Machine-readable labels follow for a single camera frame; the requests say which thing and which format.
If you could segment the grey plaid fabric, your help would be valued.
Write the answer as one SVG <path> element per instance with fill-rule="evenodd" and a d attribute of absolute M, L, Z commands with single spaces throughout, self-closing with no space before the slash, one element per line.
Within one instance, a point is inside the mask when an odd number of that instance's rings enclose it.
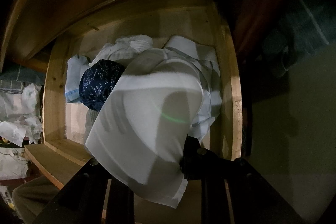
<path fill-rule="evenodd" d="M 1 73 L 1 92 L 21 94 L 29 84 L 43 86 L 46 74 L 33 69 L 18 66 Z"/>

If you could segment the navy patterned underwear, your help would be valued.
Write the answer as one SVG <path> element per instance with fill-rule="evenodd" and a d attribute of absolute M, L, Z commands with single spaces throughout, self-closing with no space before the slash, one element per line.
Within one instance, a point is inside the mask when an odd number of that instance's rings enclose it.
<path fill-rule="evenodd" d="M 126 66 L 110 60 L 99 60 L 87 69 L 79 84 L 81 103 L 100 111 L 125 69 Z"/>

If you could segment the light blue underwear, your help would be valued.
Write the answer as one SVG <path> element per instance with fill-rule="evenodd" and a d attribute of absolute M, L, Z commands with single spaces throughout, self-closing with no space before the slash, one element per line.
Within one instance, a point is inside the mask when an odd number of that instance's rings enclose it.
<path fill-rule="evenodd" d="M 79 101 L 79 85 L 84 72 L 89 69 L 89 60 L 86 56 L 74 55 L 67 61 L 65 84 L 65 98 L 67 103 Z"/>

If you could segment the light grey underwear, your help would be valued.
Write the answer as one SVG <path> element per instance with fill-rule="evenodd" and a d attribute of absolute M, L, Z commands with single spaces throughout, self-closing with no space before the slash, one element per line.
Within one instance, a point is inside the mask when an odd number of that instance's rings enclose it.
<path fill-rule="evenodd" d="M 89 66 L 94 66 L 100 60 L 110 60 L 122 65 L 128 65 L 144 51 L 153 47 L 153 40 L 147 35 L 123 36 L 114 44 L 106 43 Z"/>

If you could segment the blue checked cloth cover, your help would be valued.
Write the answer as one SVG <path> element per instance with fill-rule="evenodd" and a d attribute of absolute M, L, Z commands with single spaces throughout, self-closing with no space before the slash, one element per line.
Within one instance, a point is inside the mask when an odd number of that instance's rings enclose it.
<path fill-rule="evenodd" d="M 290 0 L 285 8 L 289 25 L 288 53 L 295 60 L 314 55 L 335 43 L 335 1 Z"/>

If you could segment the white padded bra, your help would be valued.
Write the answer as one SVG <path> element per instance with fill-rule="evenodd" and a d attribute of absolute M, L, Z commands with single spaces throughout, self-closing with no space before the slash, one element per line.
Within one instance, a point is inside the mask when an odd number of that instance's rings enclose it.
<path fill-rule="evenodd" d="M 179 166 L 185 141 L 201 141 L 221 105 L 215 48 L 173 36 L 130 62 L 85 145 L 137 196 L 175 208 L 187 187 Z"/>

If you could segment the wooden drawer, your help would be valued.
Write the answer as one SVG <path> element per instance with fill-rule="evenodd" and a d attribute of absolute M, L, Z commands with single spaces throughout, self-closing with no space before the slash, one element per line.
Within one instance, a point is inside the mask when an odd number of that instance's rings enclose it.
<path fill-rule="evenodd" d="M 214 4 L 204 9 L 209 19 L 208 45 L 219 60 L 223 103 L 220 118 L 211 127 L 204 144 L 211 151 L 234 160 L 242 153 L 243 107 L 236 53 L 228 25 Z M 54 185 L 61 189 L 90 158 L 82 144 L 65 138 L 67 59 L 75 45 L 58 42 L 52 49 L 43 95 L 43 143 L 26 145 L 26 156 Z"/>

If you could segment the grey bed mattress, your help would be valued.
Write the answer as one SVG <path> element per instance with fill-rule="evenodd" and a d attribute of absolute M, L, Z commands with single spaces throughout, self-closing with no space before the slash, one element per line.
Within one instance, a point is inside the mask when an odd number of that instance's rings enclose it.
<path fill-rule="evenodd" d="M 335 223 L 335 45 L 268 82 L 252 106 L 251 164 L 308 223 Z"/>

